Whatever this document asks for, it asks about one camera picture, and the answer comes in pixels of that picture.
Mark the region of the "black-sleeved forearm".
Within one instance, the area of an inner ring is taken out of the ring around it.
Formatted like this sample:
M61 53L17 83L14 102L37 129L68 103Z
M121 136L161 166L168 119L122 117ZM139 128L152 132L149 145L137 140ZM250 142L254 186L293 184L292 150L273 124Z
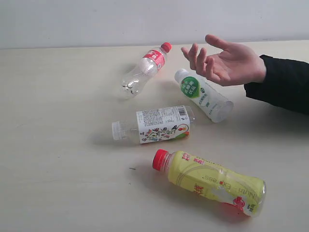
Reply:
M266 66L262 83L244 85L246 97L293 112L309 114L309 64L261 55Z

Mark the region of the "person's open hand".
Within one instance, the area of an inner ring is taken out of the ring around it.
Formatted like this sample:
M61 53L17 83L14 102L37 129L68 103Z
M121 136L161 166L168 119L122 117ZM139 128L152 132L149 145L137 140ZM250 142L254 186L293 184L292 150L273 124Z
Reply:
M266 66L252 49L210 34L205 36L205 41L221 49L221 53L208 55L206 48L199 49L196 43L190 49L181 48L196 74L224 87L264 81Z

